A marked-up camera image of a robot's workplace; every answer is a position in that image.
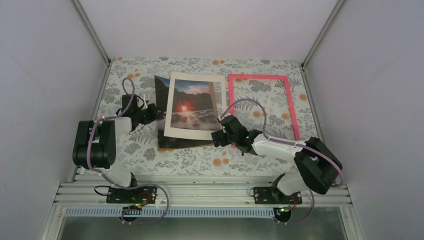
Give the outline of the pink picture frame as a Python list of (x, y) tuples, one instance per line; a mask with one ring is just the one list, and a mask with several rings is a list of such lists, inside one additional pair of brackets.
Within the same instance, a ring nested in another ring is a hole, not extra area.
[(232, 115), (235, 113), (234, 103), (234, 81), (235, 79), (254, 79), (254, 80), (281, 80), (283, 81), (285, 93), (287, 96), (287, 103), (290, 112), (290, 117), (293, 125), (293, 132), (296, 141), (301, 140), (299, 125), (297, 122), (297, 116), (295, 113), (295, 106), (292, 98), (292, 93), (290, 90), (289, 79), (285, 75), (264, 75), (264, 74), (229, 74), (228, 75), (228, 94), (229, 94), (229, 103), (230, 106), (223, 112), (223, 115), (226, 115), (228, 112)]

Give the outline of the white photo mat board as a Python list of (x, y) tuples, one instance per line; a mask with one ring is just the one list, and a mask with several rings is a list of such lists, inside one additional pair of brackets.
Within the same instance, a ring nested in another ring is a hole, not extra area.
[(166, 106), (164, 136), (211, 141), (227, 108), (226, 77), (172, 71)]

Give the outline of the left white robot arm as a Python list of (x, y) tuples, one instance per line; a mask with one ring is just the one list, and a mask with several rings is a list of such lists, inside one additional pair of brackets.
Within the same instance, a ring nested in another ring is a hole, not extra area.
[(136, 94), (125, 94), (121, 100), (122, 107), (115, 116), (99, 122), (83, 120), (78, 123), (72, 160), (76, 166), (92, 170), (112, 187), (120, 188), (119, 196), (131, 203), (139, 197), (140, 190), (134, 174), (116, 163), (116, 136), (135, 132), (139, 125), (159, 120), (165, 112)]

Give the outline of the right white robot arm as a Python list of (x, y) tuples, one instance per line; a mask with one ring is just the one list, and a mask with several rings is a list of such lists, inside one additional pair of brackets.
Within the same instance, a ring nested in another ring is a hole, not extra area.
[(272, 183), (270, 195), (278, 204), (303, 190), (325, 195), (342, 177), (341, 162), (319, 138), (293, 141), (272, 137), (261, 130), (247, 130), (233, 115), (223, 118), (220, 124), (222, 128), (211, 133), (215, 147), (233, 145), (243, 155), (275, 157), (297, 167), (297, 172), (283, 173)]

